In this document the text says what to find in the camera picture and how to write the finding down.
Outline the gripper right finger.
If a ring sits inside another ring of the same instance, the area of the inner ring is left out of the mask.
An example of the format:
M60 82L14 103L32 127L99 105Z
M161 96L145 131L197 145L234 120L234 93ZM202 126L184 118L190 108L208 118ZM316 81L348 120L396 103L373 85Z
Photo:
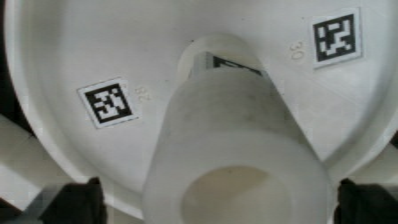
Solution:
M341 180L334 224L398 224L398 185Z

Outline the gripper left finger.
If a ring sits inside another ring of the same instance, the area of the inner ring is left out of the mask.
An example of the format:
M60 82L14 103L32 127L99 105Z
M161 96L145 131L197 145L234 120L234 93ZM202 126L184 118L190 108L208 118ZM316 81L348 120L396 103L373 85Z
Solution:
M106 224L106 205L101 180L67 183L39 215L42 224Z

